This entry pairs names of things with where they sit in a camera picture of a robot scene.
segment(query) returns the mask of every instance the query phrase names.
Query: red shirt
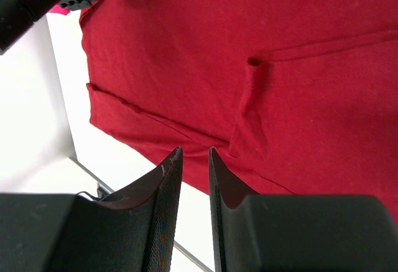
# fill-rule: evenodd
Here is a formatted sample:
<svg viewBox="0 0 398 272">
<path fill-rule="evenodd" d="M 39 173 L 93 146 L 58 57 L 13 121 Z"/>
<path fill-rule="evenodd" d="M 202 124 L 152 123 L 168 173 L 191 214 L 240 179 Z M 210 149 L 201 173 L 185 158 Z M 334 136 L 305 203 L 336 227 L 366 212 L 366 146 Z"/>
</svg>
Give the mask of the red shirt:
<svg viewBox="0 0 398 272">
<path fill-rule="evenodd" d="M 208 150 L 265 194 L 371 194 L 398 221 L 397 0 L 101 0 L 91 122 L 154 163 Z"/>
</svg>

